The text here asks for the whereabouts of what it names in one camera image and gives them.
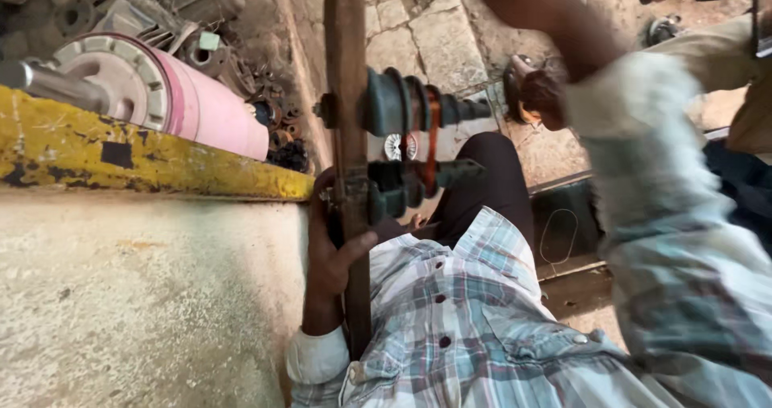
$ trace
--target metal shaft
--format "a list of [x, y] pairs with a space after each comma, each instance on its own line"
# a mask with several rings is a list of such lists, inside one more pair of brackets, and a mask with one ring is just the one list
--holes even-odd
[[102, 87], [24, 61], [0, 63], [0, 84], [99, 114], [107, 114], [110, 108], [110, 97]]

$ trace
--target person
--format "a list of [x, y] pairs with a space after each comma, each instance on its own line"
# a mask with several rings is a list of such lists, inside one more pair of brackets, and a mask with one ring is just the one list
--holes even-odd
[[[446, 192], [438, 240], [376, 246], [370, 232], [336, 250], [314, 197], [286, 353], [294, 406], [772, 405], [772, 262], [727, 222], [731, 200], [703, 164], [683, 114], [699, 84], [677, 57], [625, 54], [580, 0], [484, 1], [565, 59], [565, 120], [593, 166], [629, 354], [540, 303], [516, 151], [483, 134], [459, 156], [488, 179]], [[350, 362], [341, 294], [368, 252], [374, 335]]]

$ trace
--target concrete wall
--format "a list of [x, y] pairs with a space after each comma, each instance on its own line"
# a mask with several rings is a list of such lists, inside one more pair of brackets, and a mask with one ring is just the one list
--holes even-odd
[[306, 211], [0, 193], [0, 406], [283, 406]]

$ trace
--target black pants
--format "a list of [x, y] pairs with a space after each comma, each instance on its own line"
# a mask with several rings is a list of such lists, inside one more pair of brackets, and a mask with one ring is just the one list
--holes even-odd
[[[534, 213], [531, 211], [523, 167], [512, 142], [494, 132], [477, 134], [466, 142], [457, 159], [472, 159], [488, 170], [484, 180], [447, 189], [429, 224], [439, 223], [434, 240], [456, 246], [483, 206], [495, 210], [514, 224], [534, 248]], [[374, 231], [383, 243], [405, 234], [395, 219], [384, 219]]]

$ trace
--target cracked floor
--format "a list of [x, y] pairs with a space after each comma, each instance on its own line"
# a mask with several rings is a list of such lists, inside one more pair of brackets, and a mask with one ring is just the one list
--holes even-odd
[[[458, 97], [487, 98], [494, 117], [441, 130], [438, 159], [451, 160], [473, 135], [501, 132], [515, 145], [528, 186], [569, 176], [589, 168], [584, 149], [571, 130], [550, 132], [543, 126], [520, 126], [505, 119], [501, 77], [509, 57], [524, 53], [543, 62], [556, 55], [540, 33], [505, 27], [480, 0], [367, 0], [368, 64], [376, 70], [394, 67], [416, 75]], [[308, 17], [317, 39], [323, 31], [322, 0], [307, 0]], [[679, 14], [684, 28], [706, 27], [747, 11], [749, 0], [699, 3], [669, 0], [641, 6], [638, 0], [587, 0], [601, 14], [618, 41], [637, 48], [638, 34], [653, 17]], [[727, 126], [743, 101], [743, 91], [702, 96], [690, 117], [703, 129]], [[418, 159], [428, 151], [419, 136]], [[383, 138], [371, 137], [370, 159], [384, 158]], [[436, 199], [413, 213], [429, 216]]]

